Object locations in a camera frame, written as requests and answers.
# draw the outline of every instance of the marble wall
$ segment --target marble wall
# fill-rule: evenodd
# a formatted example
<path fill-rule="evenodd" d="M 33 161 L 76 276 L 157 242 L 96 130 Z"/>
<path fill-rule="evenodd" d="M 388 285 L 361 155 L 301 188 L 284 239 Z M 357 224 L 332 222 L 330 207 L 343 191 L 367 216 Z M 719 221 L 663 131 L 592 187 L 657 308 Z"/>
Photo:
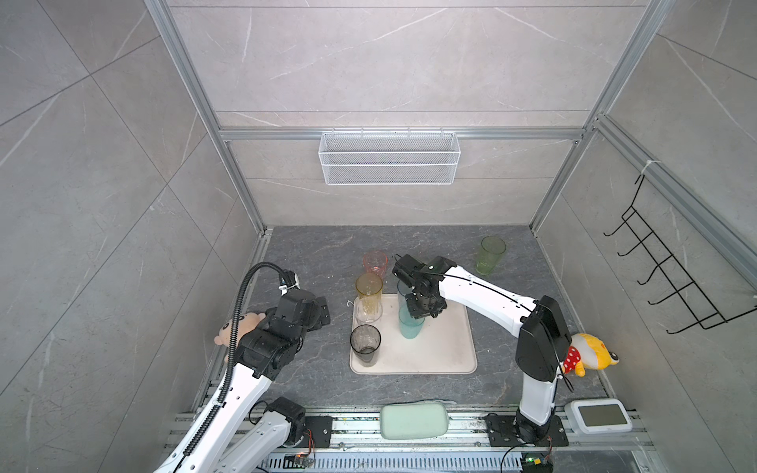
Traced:
<path fill-rule="evenodd" d="M 754 2 L 679 0 L 610 111 L 745 240 L 757 243 L 757 8 Z M 538 236 L 578 318 L 618 344 L 621 364 L 607 372 L 639 409 L 672 471 L 755 471 L 757 314 L 711 330 L 695 327 L 621 222 L 638 172 L 601 137 L 587 149 Z M 669 202 L 644 183 L 637 208 L 726 317 L 754 308 L 755 289 Z M 641 234 L 637 219 L 629 220 Z M 650 239 L 658 259 L 663 249 Z M 676 287 L 680 267 L 665 268 Z M 692 309 L 712 313 L 686 289 Z"/>
<path fill-rule="evenodd" d="M 678 0 L 610 115 L 757 246 L 757 2 Z"/>
<path fill-rule="evenodd" d="M 151 471 L 256 235 L 144 3 L 0 17 L 0 470 Z"/>
<path fill-rule="evenodd" d="M 318 141 L 232 150 L 269 225 L 526 224 L 569 140 L 462 140 L 451 185 L 326 185 Z"/>
<path fill-rule="evenodd" d="M 170 4 L 222 126 L 583 126 L 646 2 Z M 466 142 L 443 188 L 326 186 L 312 142 L 234 149 L 269 224 L 524 224 L 569 149 L 544 145 Z"/>

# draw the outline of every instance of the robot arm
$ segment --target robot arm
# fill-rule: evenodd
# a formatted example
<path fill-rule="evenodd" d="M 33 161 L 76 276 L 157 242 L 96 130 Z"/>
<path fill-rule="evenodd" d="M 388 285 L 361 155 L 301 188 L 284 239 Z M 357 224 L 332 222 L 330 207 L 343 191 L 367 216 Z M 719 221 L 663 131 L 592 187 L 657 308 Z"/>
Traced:
<path fill-rule="evenodd" d="M 523 371 L 523 393 L 517 427 L 524 442 L 541 439 L 549 428 L 558 375 L 571 343 L 559 304 L 547 296 L 535 300 L 505 291 L 444 257 L 424 264 L 406 254 L 393 273 L 413 288 L 407 295 L 412 317 L 437 317 L 449 299 L 492 319 L 518 338 L 516 362 Z"/>
<path fill-rule="evenodd" d="M 278 270 L 275 265 L 265 264 Z M 246 284 L 255 268 L 242 283 L 237 301 L 240 309 Z M 291 285 L 283 284 L 279 305 L 266 311 L 266 318 L 241 338 L 230 356 L 232 368 L 227 369 L 221 380 L 224 386 L 231 374 L 229 389 L 225 393 L 221 388 L 216 390 L 192 428 L 156 473 L 245 473 L 259 466 L 275 448 L 283 444 L 294 446 L 302 439 L 304 408 L 280 397 L 266 408 L 255 428 L 224 453 L 249 410 L 302 348 L 305 334 L 330 322 L 324 297 L 315 297 L 298 288 L 293 273 L 280 274 L 288 275 L 286 281 Z"/>

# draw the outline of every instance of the screen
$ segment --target screen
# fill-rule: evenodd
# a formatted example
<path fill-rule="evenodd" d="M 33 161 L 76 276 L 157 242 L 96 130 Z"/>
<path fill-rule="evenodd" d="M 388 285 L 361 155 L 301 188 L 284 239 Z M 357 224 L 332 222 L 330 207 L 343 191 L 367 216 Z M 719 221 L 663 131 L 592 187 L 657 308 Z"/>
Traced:
<path fill-rule="evenodd" d="M 587 427 L 598 425 L 623 425 L 626 424 L 623 411 L 618 404 L 604 404 L 600 406 L 579 406 L 578 411 L 584 418 Z"/>

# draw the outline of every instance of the aluminum frame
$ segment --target aluminum frame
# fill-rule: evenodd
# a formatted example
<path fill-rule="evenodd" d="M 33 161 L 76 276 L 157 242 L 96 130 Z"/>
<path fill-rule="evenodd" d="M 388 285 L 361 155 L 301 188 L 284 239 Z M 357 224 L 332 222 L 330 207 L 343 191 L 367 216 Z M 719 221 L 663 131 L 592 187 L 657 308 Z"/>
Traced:
<path fill-rule="evenodd" d="M 568 156 L 555 175 L 552 185 L 547 189 L 547 193 L 544 195 L 541 204 L 539 204 L 539 208 L 536 209 L 536 213 L 529 224 L 532 232 L 537 232 L 541 224 L 544 223 L 544 219 L 547 218 L 547 214 L 552 210 L 552 206 L 557 201 L 560 192 L 562 192 L 562 189 L 568 182 L 570 175 L 573 174 L 573 170 L 578 165 L 578 161 L 581 159 L 588 143 L 597 131 L 593 122 L 599 114 L 605 114 L 612 108 L 623 86 L 628 81 L 631 73 L 634 72 L 634 69 L 636 69 L 639 60 L 652 42 L 665 16 L 673 8 L 674 3 L 675 0 L 652 0 L 646 7 L 644 15 L 641 17 L 631 40 L 628 42 L 628 46 L 623 51 L 618 65 L 612 71 L 607 85 L 602 90 L 600 98 L 589 114 L 587 122 L 584 125 L 583 139 L 580 142 L 574 143 L 573 148 L 571 148 Z"/>
<path fill-rule="evenodd" d="M 454 132 L 459 139 L 573 139 L 579 140 L 584 136 L 584 129 L 577 126 L 410 126 L 410 127 L 310 127 L 310 126 L 282 126 L 250 127 L 250 128 L 222 128 L 219 134 L 226 141 L 256 140 L 256 139 L 312 139 L 320 140 L 327 132 Z"/>
<path fill-rule="evenodd" d="M 171 59 L 173 59 L 173 63 L 176 65 L 176 70 L 179 71 L 184 86 L 186 87 L 187 92 L 189 92 L 192 102 L 195 104 L 198 115 L 207 129 L 207 134 L 210 136 L 210 140 L 213 142 L 213 146 L 221 156 L 223 166 L 226 168 L 226 172 L 229 173 L 232 184 L 239 194 L 242 204 L 245 206 L 245 210 L 250 217 L 252 225 L 257 230 L 257 233 L 262 235 L 266 230 L 263 217 L 260 216 L 260 211 L 255 205 L 255 201 L 252 198 L 250 189 L 247 187 L 245 177 L 239 169 L 239 164 L 234 158 L 234 154 L 228 143 L 224 142 L 221 138 L 219 133 L 220 125 L 218 124 L 216 114 L 210 106 L 210 100 L 208 100 L 207 94 L 200 83 L 197 71 L 194 66 L 192 66 L 192 60 L 189 58 L 189 54 L 186 51 L 181 35 L 179 35 L 179 29 L 173 21 L 168 5 L 166 5 L 165 0 L 145 0 L 145 4 L 155 22 L 157 31 L 160 33 L 160 37 L 163 38 L 163 41 L 166 44 L 168 54 L 170 54 Z"/>
<path fill-rule="evenodd" d="M 757 250 L 738 235 L 723 218 L 699 199 L 664 163 L 651 163 L 654 157 L 615 121 L 598 116 L 600 134 L 675 207 L 691 225 L 757 289 Z"/>
<path fill-rule="evenodd" d="M 212 386 L 207 398 L 214 394 Z M 450 426 L 446 434 L 432 439 L 417 440 L 386 440 L 381 436 L 379 421 L 379 406 L 305 406 L 308 415 L 329 415 L 334 418 L 332 439 L 329 448 L 318 449 L 321 452 L 500 452 L 507 447 L 491 447 L 483 416 L 489 412 L 499 415 L 515 415 L 517 405 L 508 406 L 446 406 L 450 416 Z M 587 435 L 578 429 L 573 429 L 562 407 L 557 407 L 555 414 L 560 417 L 565 428 L 565 435 L 569 439 L 567 447 L 554 447 L 559 451 L 638 451 L 642 455 L 656 451 L 652 439 L 646 432 L 643 419 L 634 410 L 629 410 L 633 430 L 621 434 L 593 434 Z M 257 407 L 251 411 L 251 417 L 263 415 L 263 408 Z M 167 438 L 164 454 L 170 454 L 178 442 L 183 439 L 185 432 L 192 425 L 195 417 L 192 414 L 177 414 L 176 420 L 168 425 L 170 434 Z M 253 429 L 245 419 L 239 426 L 232 441 L 239 441 Z M 516 447 L 513 452 L 544 452 L 548 447 Z M 307 447 L 279 448 L 275 453 L 301 453 Z"/>

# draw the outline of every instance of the green sponge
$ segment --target green sponge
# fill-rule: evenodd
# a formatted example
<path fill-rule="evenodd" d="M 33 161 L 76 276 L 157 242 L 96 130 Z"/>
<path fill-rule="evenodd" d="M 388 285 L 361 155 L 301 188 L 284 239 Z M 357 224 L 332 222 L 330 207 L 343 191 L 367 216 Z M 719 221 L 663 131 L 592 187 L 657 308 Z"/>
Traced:
<path fill-rule="evenodd" d="M 390 404 L 378 418 L 381 436 L 387 440 L 439 437 L 450 424 L 444 404 L 434 402 Z"/>

